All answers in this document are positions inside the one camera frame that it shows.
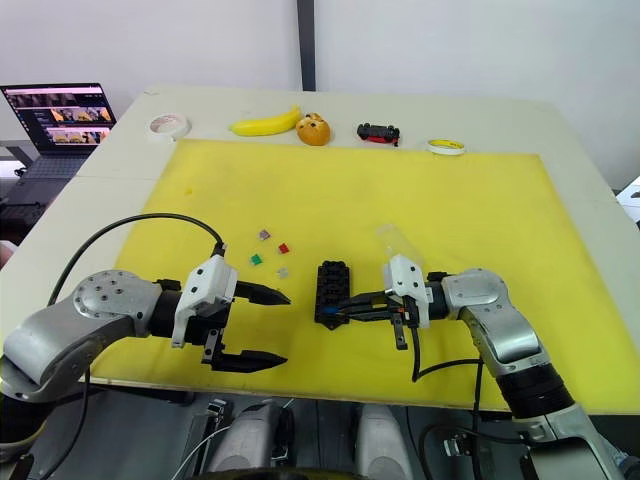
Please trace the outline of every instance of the white wall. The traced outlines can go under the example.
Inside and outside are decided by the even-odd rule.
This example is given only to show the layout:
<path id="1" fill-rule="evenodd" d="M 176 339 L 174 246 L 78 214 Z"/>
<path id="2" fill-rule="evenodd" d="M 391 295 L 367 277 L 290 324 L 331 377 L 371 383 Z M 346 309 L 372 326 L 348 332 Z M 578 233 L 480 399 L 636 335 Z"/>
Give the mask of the white wall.
<path id="1" fill-rule="evenodd" d="M 549 101 L 612 187 L 640 175 L 637 0 L 318 0 L 316 50 L 318 90 Z"/>
<path id="2" fill-rule="evenodd" d="M 100 82 L 117 117 L 154 83 L 299 89 L 296 19 L 292 0 L 0 0 L 0 84 Z"/>

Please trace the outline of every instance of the banana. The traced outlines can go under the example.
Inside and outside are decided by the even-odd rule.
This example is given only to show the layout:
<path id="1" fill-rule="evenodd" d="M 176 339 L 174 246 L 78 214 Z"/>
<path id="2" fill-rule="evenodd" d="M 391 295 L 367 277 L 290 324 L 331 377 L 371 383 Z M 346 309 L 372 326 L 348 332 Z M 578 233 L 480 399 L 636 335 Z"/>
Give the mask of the banana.
<path id="1" fill-rule="evenodd" d="M 242 135 L 244 137 L 274 135 L 291 130 L 296 126 L 301 116 L 300 107 L 294 105 L 287 113 L 276 115 L 275 117 L 241 120 L 229 128 L 236 135 Z"/>

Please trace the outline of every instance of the yellow foam mat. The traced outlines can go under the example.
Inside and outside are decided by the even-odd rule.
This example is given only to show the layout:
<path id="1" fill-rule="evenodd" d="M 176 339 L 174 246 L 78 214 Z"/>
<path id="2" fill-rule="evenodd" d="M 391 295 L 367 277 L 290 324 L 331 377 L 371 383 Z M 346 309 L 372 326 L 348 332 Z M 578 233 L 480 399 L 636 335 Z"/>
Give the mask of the yellow foam mat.
<path id="1" fill-rule="evenodd" d="M 95 362 L 107 379 L 194 390 L 242 390 L 389 403 L 469 407 L 474 366 L 411 383 L 412 353 L 397 351 L 388 322 L 314 323 L 316 271 L 324 260 L 351 267 L 352 294 L 382 288 L 387 261 L 378 226 L 394 223 L 426 269 L 484 267 L 501 275 L 574 398 L 591 412 L 640 411 L 640 360 L 609 294 L 536 155 L 310 148 L 180 141 L 145 212 L 199 218 L 229 245 L 241 280 L 281 289 L 290 306 L 238 299 L 228 353 L 264 350 L 288 358 L 254 374 L 212 372 L 202 347 L 168 339 L 126 339 Z M 258 239 L 266 228 L 272 238 Z M 277 253 L 287 243 L 291 252 Z M 117 267 L 142 278 L 185 281 L 213 246 L 200 229 L 174 220 L 136 225 Z M 264 263 L 252 266 L 249 257 Z M 276 271 L 287 267 L 290 276 Z M 422 367 L 476 357 L 460 321 L 420 332 Z M 505 409 L 490 375 L 482 408 Z"/>

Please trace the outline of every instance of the black cable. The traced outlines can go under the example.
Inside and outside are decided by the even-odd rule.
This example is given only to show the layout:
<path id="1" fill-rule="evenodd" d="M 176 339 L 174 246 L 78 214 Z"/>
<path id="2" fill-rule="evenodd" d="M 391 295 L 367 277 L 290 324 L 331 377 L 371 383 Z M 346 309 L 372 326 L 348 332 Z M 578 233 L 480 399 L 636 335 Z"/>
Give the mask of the black cable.
<path id="1" fill-rule="evenodd" d="M 504 438 L 504 437 L 496 437 L 494 435 L 489 435 L 487 433 L 481 433 L 478 432 L 476 430 L 473 430 L 471 428 L 466 428 L 466 427 L 461 427 L 459 425 L 451 425 L 448 423 L 439 423 L 439 424 L 435 424 L 435 425 L 430 425 L 428 427 L 425 427 L 424 430 L 422 430 L 422 433 L 420 434 L 420 440 L 419 440 L 419 445 L 420 445 L 420 452 L 419 452 L 419 460 L 420 460 L 420 465 L 422 465 L 422 470 L 425 472 L 425 477 L 427 478 L 427 480 L 433 480 L 433 475 L 431 474 L 431 470 L 429 470 L 429 466 L 427 464 L 427 458 L 426 458 L 426 448 L 425 448 L 425 441 L 427 439 L 427 437 L 429 436 L 429 434 L 431 432 L 433 432 L 434 430 L 457 430 L 463 433 L 466 433 L 467 435 L 471 435 L 473 437 L 476 438 L 484 438 L 485 440 L 488 440 L 490 442 L 495 442 L 495 443 L 502 443 L 505 445 L 523 445 L 525 444 L 525 441 L 521 438 Z"/>
<path id="2" fill-rule="evenodd" d="M 113 222 L 112 224 L 107 225 L 106 227 L 98 230 L 80 246 L 80 248 L 76 251 L 76 253 L 74 253 L 73 257 L 71 257 L 71 260 L 69 260 L 69 263 L 67 263 L 67 265 L 64 267 L 64 270 L 60 274 L 60 277 L 58 278 L 58 281 L 56 282 L 56 285 L 53 288 L 53 291 L 51 292 L 51 296 L 49 297 L 47 306 L 51 306 L 54 303 L 56 303 L 56 301 L 58 300 L 58 295 L 60 294 L 60 290 L 62 290 L 62 286 L 64 285 L 64 282 L 69 277 L 69 273 L 71 272 L 75 264 L 78 262 L 78 259 L 93 244 L 93 242 L 98 240 L 105 233 L 110 232 L 114 228 L 117 228 L 121 225 L 125 225 L 131 222 L 136 222 L 138 220 L 147 220 L 150 218 L 172 218 L 175 220 L 182 220 L 185 222 L 193 223 L 194 225 L 197 225 L 203 230 L 207 231 L 209 234 L 213 236 L 213 238 L 215 238 L 216 244 L 215 244 L 213 253 L 214 254 L 220 253 L 221 255 L 224 254 L 224 242 L 222 241 L 222 237 L 218 234 L 218 232 L 216 232 L 209 225 L 207 225 L 204 222 L 201 222 L 196 218 L 189 217 L 187 215 L 181 215 L 179 213 L 144 213 L 141 215 L 133 215 L 132 217 L 126 217 L 116 222 Z M 46 473 L 40 478 L 40 480 L 47 480 L 56 471 L 56 469 L 62 464 L 62 462 L 66 460 L 67 456 L 69 455 L 74 445 L 76 444 L 76 441 L 80 436 L 80 432 L 82 431 L 82 427 L 84 426 L 84 421 L 87 417 L 87 411 L 89 406 L 89 387 L 91 384 L 90 382 L 91 382 L 90 370 L 87 368 L 87 370 L 84 372 L 84 392 L 82 395 L 82 411 L 80 413 L 80 421 L 78 422 L 78 425 L 76 427 L 76 431 L 73 435 L 73 439 L 71 440 L 71 443 L 69 443 L 69 446 L 66 448 L 66 450 L 62 453 L 62 455 L 60 455 L 58 460 L 54 462 L 54 464 L 49 468 L 49 470 L 46 471 Z"/>
<path id="3" fill-rule="evenodd" d="M 420 370 L 420 338 L 418 337 L 417 328 L 411 328 L 411 338 L 413 339 L 413 373 L 411 375 L 411 381 L 413 382 L 417 382 L 425 375 L 443 368 L 453 367 L 455 365 L 477 365 L 480 361 L 476 358 L 463 358 L 460 360 L 450 360 L 448 362 L 438 363 L 427 367 L 424 370 Z"/>
<path id="4" fill-rule="evenodd" d="M 480 423 L 480 392 L 482 389 L 482 369 L 484 362 L 482 357 L 478 359 L 478 368 L 476 369 L 476 387 L 473 395 L 473 411 L 471 412 L 471 429 L 478 431 Z M 473 468 L 473 477 L 475 480 L 482 480 L 482 469 L 480 468 L 480 457 L 478 456 L 478 439 L 471 439 L 471 466 Z"/>
<path id="5" fill-rule="evenodd" d="M 322 468 L 322 451 L 320 450 L 320 404 L 318 400 L 316 400 L 316 435 L 318 437 L 318 441 L 316 442 L 318 446 L 318 468 Z"/>
<path id="6" fill-rule="evenodd" d="M 125 225 L 125 224 L 131 223 L 131 222 L 136 222 L 138 220 L 147 220 L 147 219 L 150 219 L 150 218 L 173 218 L 175 220 L 182 220 L 182 221 L 185 221 L 185 222 L 193 223 L 194 225 L 197 225 L 200 228 L 206 230 L 208 233 L 210 233 L 213 236 L 213 238 L 216 239 L 216 245 L 215 245 L 214 253 L 215 252 L 220 252 L 220 250 L 224 251 L 223 250 L 224 242 L 222 241 L 222 237 L 220 235 L 218 235 L 218 232 L 216 232 L 213 228 L 211 228 L 206 223 L 201 222 L 200 220 L 197 220 L 197 219 L 195 219 L 193 217 L 189 217 L 187 215 L 181 215 L 179 213 L 143 213 L 141 215 L 134 215 L 132 217 L 123 218 L 121 220 L 118 220 L 117 222 L 113 222 L 112 224 L 107 225 L 106 227 L 98 230 L 96 233 L 91 235 L 91 237 L 89 237 L 89 239 L 86 242 L 84 242 L 80 246 L 78 251 L 73 255 L 73 257 L 71 257 L 71 260 L 69 260 L 69 263 L 67 263 L 67 266 L 62 271 L 62 274 L 60 275 L 60 278 L 58 279 L 58 282 L 56 283 L 55 287 L 53 288 L 53 292 L 51 293 L 51 297 L 49 297 L 49 303 L 47 303 L 47 306 L 50 306 L 50 305 L 53 305 L 54 303 L 56 303 L 56 300 L 58 299 L 58 295 L 60 294 L 60 290 L 62 290 L 62 285 L 64 284 L 65 280 L 69 276 L 69 273 L 71 272 L 71 269 L 75 266 L 75 264 L 78 262 L 78 259 L 87 250 L 87 248 L 89 248 L 91 246 L 91 244 L 93 242 L 95 242 L 97 239 L 99 239 L 105 233 L 110 232 L 114 228 L 117 228 L 117 227 L 119 227 L 121 225 Z"/>
<path id="7" fill-rule="evenodd" d="M 407 419 L 407 430 L 409 431 L 409 439 L 411 440 L 411 445 L 413 446 L 413 451 L 415 452 L 416 457 L 418 457 L 418 462 L 420 462 L 420 468 L 422 468 L 422 473 L 424 474 L 424 477 L 426 478 L 426 480 L 433 480 L 433 477 L 431 476 L 431 471 L 429 471 L 429 468 L 427 468 L 425 465 L 423 465 L 422 456 L 418 452 L 418 447 L 416 446 L 416 441 L 413 438 L 413 430 L 411 429 L 411 420 L 409 420 L 409 407 L 406 406 L 404 408 L 405 408 L 405 414 L 406 414 L 406 419 Z"/>
<path id="8" fill-rule="evenodd" d="M 53 473 L 58 469 L 58 467 L 62 465 L 62 462 L 64 462 L 67 459 L 67 456 L 69 455 L 74 445 L 78 441 L 78 437 L 80 436 L 80 432 L 82 431 L 84 421 L 87 418 L 87 411 L 88 411 L 87 407 L 89 405 L 89 385 L 90 385 L 90 377 L 89 377 L 89 369 L 87 369 L 84 372 L 84 392 L 82 394 L 82 413 L 80 415 L 80 420 L 78 421 L 78 425 L 76 426 L 76 431 L 73 434 L 73 438 L 71 439 L 71 442 L 67 446 L 66 450 L 62 452 L 62 455 L 58 457 L 58 460 L 56 460 L 56 462 L 49 467 L 49 470 L 47 470 L 42 475 L 42 477 L 40 477 L 40 480 L 47 480 L 49 477 L 51 477 L 51 475 L 53 475 Z"/>

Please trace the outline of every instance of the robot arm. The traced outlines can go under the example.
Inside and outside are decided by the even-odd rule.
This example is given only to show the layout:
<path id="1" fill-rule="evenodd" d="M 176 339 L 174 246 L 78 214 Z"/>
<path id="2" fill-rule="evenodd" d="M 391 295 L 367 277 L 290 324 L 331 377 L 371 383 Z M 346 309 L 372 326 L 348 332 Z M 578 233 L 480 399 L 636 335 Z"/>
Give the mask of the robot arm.
<path id="1" fill-rule="evenodd" d="M 530 465 L 539 478 L 562 478 L 567 476 L 560 473 L 564 471 L 581 472 L 579 478 L 584 480 L 622 478 L 535 331 L 511 304 L 498 275 L 480 268 L 457 275 L 433 272 L 425 283 L 420 267 L 397 255 L 385 265 L 384 279 L 384 292 L 356 295 L 335 307 L 317 305 L 317 318 L 334 315 L 327 319 L 333 320 L 331 325 L 348 319 L 390 319 L 401 350 L 406 349 L 398 333 L 402 325 L 426 327 L 430 320 L 447 317 L 464 321 L 513 413 L 518 432 L 532 446 Z"/>
<path id="2" fill-rule="evenodd" d="M 179 283 L 152 283 L 122 270 L 85 278 L 59 303 L 31 315 L 4 343 L 1 390 L 17 400 L 57 400 L 110 344 L 124 337 L 171 337 L 204 345 L 202 363 L 212 369 L 254 372 L 286 359 L 267 352 L 223 353 L 222 334 L 234 296 L 252 303 L 287 304 L 276 290 L 237 281 L 237 272 L 214 255 Z"/>
<path id="3" fill-rule="evenodd" d="M 539 478 L 583 471 L 580 478 L 622 478 L 593 424 L 575 403 L 542 342 L 511 304 L 504 281 L 483 269 L 442 278 L 447 309 L 465 322 L 496 379 L 518 432 L 533 448 Z"/>

